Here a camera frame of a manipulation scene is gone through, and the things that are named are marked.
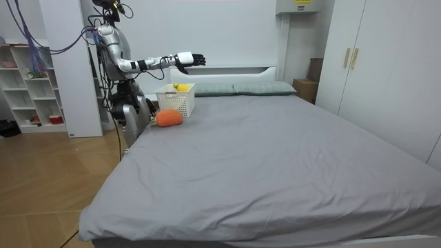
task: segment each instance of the wardrobe handle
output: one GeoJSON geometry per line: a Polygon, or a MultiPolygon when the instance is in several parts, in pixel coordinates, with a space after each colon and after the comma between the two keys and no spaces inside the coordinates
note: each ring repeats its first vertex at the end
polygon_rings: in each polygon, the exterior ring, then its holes
{"type": "Polygon", "coordinates": [[[357,56],[358,56],[358,48],[356,48],[355,51],[353,51],[352,62],[351,62],[352,70],[356,67],[357,56]]]}
{"type": "Polygon", "coordinates": [[[347,61],[349,60],[349,55],[351,54],[351,48],[348,48],[346,50],[346,57],[345,57],[345,63],[343,64],[343,68],[347,67],[347,61]]]}

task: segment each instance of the white basket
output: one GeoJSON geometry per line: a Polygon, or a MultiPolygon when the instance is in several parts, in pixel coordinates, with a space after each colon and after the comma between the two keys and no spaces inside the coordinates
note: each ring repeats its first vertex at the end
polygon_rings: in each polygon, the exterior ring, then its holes
{"type": "Polygon", "coordinates": [[[194,109],[194,83],[187,83],[190,90],[177,92],[172,84],[167,84],[157,90],[159,109],[178,110],[182,117],[189,117],[194,109]]]}

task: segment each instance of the brown box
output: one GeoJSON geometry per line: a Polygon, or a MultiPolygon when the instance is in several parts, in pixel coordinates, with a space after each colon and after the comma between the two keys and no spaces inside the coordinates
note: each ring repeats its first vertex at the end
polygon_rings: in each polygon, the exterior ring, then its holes
{"type": "Polygon", "coordinates": [[[315,82],[320,82],[320,75],[322,74],[322,66],[323,66],[323,59],[312,58],[311,63],[309,64],[307,78],[315,82]]]}
{"type": "Polygon", "coordinates": [[[292,85],[297,91],[296,96],[310,103],[316,103],[318,82],[309,79],[294,79],[292,85]]]}

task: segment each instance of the mattress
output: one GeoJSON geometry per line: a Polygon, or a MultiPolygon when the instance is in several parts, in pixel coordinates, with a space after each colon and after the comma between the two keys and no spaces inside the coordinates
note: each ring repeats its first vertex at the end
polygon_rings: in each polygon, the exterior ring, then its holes
{"type": "Polygon", "coordinates": [[[441,172],[296,96],[197,98],[149,126],[79,226],[255,248],[409,234],[441,234],[441,172]]]}

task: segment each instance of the wardrobe door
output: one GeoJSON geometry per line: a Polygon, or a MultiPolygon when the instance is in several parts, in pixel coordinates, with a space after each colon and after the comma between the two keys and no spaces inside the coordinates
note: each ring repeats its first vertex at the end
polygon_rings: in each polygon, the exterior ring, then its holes
{"type": "MultiPolygon", "coordinates": [[[[376,134],[427,162],[441,134],[441,1],[415,2],[376,120],[376,134]]],[[[441,169],[438,142],[430,165],[441,169]]]]}
{"type": "Polygon", "coordinates": [[[316,105],[337,114],[366,0],[336,0],[316,105]]]}
{"type": "Polygon", "coordinates": [[[414,0],[368,0],[356,41],[357,56],[351,61],[338,115],[377,133],[393,65],[402,42],[414,0]]]}

